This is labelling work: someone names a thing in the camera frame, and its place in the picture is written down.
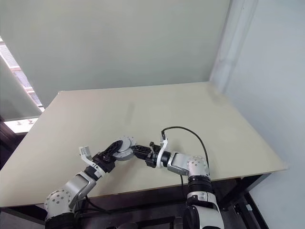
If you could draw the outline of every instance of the white wall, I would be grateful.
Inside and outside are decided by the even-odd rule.
[[[269,228],[305,228],[305,1],[258,1],[225,94],[289,166],[251,191]]]
[[[39,116],[41,110],[0,57],[0,115],[4,120]]]
[[[207,81],[229,0],[2,0],[0,34],[46,107],[61,90]]]

